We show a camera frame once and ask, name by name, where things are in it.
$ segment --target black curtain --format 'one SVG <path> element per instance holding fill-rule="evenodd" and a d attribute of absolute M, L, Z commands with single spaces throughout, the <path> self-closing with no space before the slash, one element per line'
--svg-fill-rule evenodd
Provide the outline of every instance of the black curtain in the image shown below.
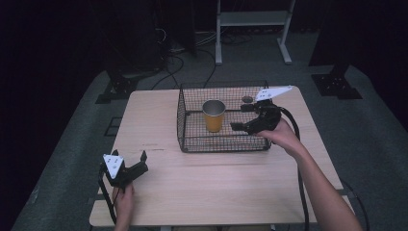
<path fill-rule="evenodd" d="M 408 3 L 334 0 L 310 65 L 346 60 L 364 72 L 408 130 Z"/>

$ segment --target human hand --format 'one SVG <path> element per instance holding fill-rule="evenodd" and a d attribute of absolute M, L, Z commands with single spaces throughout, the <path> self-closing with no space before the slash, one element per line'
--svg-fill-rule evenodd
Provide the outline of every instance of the human hand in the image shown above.
<path fill-rule="evenodd" d="M 126 186 L 125 192 L 122 189 L 114 188 L 112 197 L 116 209 L 115 231 L 129 229 L 135 207 L 134 193 L 133 183 Z"/>
<path fill-rule="evenodd" d="M 305 147 L 294 134 L 289 123 L 281 118 L 278 125 L 273 131 L 264 130 L 256 134 L 258 137 L 264 137 L 268 140 L 273 141 L 277 145 L 285 149 L 285 151 L 294 157 L 300 151 L 304 150 Z"/>

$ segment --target forearm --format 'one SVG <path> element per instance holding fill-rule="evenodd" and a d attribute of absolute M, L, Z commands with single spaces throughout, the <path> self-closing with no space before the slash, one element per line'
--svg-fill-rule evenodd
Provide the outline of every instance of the forearm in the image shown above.
<path fill-rule="evenodd" d="M 128 231 L 129 223 L 123 220 L 118 220 L 115 226 L 115 231 Z"/>
<path fill-rule="evenodd" d="M 322 230 L 362 230 L 351 209 L 324 176 L 307 149 L 298 148 L 293 157 Z"/>

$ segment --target shelf leg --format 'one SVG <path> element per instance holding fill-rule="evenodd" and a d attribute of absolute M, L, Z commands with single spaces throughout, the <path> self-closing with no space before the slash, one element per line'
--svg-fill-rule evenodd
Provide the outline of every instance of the shelf leg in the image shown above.
<path fill-rule="evenodd" d="M 221 0 L 218 0 L 218 2 L 217 2 L 216 64 L 222 64 L 222 52 L 221 52 Z"/>
<path fill-rule="evenodd" d="M 295 3 L 295 0 L 292 0 L 291 5 L 288 10 L 288 14 L 286 15 L 286 21 L 285 21 L 285 26 L 283 27 L 282 38 L 279 38 L 277 40 L 279 49 L 282 53 L 285 64 L 292 64 L 292 59 L 291 59 L 291 56 L 289 55 L 288 49 L 286 48 L 285 42 L 286 42 L 286 37 L 288 36 L 289 27 L 291 25 L 294 3 Z"/>

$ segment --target dark background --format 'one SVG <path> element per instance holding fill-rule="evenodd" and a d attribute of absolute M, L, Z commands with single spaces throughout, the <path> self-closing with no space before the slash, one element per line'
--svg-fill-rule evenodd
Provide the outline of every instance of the dark background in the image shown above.
<path fill-rule="evenodd" d="M 158 16 L 164 15 L 160 23 L 169 23 L 166 15 L 184 7 L 191 9 L 186 19 L 192 20 L 196 30 L 215 29 L 216 1 L 157 2 L 162 6 Z M 246 1 L 242 10 L 278 10 L 288 4 L 271 2 Z M 222 8 L 233 9 L 234 4 L 224 0 Z M 407 10 L 407 3 L 396 0 L 297 1 L 291 24 L 295 33 L 321 29 L 311 65 L 333 64 L 338 53 L 346 50 L 350 63 L 370 77 L 406 129 Z M 177 29 L 182 24 L 170 23 L 176 27 L 175 39 L 190 35 L 189 27 Z M 104 39 L 89 2 L 80 0 L 1 1 L 0 35 L 4 160 L 0 223 L 2 229 L 10 229 L 78 102 L 104 70 Z"/>

